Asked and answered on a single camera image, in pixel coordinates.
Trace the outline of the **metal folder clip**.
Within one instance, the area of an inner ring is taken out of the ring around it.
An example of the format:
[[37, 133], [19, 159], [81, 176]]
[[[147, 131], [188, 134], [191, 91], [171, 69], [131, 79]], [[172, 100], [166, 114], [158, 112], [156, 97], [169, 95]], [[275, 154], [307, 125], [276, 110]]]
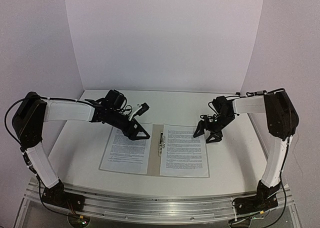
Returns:
[[166, 146], [166, 136], [165, 133], [163, 131], [160, 132], [160, 138], [159, 138], [159, 143], [158, 143], [158, 156], [161, 157], [162, 156], [162, 152], [164, 151]]

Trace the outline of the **printed paper sheet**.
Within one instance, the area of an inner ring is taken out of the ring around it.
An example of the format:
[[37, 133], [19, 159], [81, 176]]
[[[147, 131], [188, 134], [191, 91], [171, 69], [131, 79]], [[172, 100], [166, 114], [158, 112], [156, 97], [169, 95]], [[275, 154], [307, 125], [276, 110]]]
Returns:
[[117, 128], [112, 128], [103, 156], [101, 171], [146, 175], [151, 139], [130, 140]]
[[209, 178], [206, 142], [194, 138], [194, 126], [163, 126], [164, 148], [161, 152], [159, 175], [176, 178]]

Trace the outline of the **beige file folder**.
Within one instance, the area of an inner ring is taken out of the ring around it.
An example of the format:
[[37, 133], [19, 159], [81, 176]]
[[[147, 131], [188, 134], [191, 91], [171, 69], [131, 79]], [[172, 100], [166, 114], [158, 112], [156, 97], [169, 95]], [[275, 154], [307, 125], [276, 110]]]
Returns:
[[143, 127], [151, 135], [151, 143], [147, 174], [142, 176], [163, 177], [160, 176], [161, 157], [158, 156], [158, 145], [160, 140], [160, 133], [164, 131], [164, 125], [166, 124], [143, 124]]

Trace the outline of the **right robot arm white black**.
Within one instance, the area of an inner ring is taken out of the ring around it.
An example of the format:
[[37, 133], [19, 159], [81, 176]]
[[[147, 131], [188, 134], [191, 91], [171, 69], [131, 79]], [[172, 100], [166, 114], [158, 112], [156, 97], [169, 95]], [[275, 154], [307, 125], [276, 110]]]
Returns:
[[267, 129], [274, 137], [267, 163], [256, 194], [238, 197], [232, 205], [238, 215], [265, 212], [278, 206], [277, 192], [284, 189], [283, 170], [289, 153], [292, 138], [299, 125], [299, 116], [286, 90], [247, 92], [230, 96], [218, 96], [208, 103], [213, 115], [203, 114], [197, 124], [193, 137], [209, 132], [207, 144], [220, 142], [223, 129], [241, 114], [265, 114]]

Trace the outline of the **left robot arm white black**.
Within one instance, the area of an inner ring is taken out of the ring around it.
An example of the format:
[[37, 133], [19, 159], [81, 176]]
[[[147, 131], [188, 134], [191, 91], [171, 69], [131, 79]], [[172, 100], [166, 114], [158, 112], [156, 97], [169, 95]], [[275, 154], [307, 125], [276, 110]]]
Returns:
[[106, 124], [119, 129], [131, 141], [148, 140], [150, 132], [136, 117], [149, 108], [146, 102], [130, 106], [126, 96], [115, 89], [98, 99], [47, 97], [30, 91], [6, 110], [3, 121], [7, 133], [18, 143], [26, 167], [38, 182], [39, 201], [44, 208], [67, 209], [75, 215], [83, 211], [86, 198], [68, 192], [55, 171], [45, 149], [46, 124], [58, 121]]

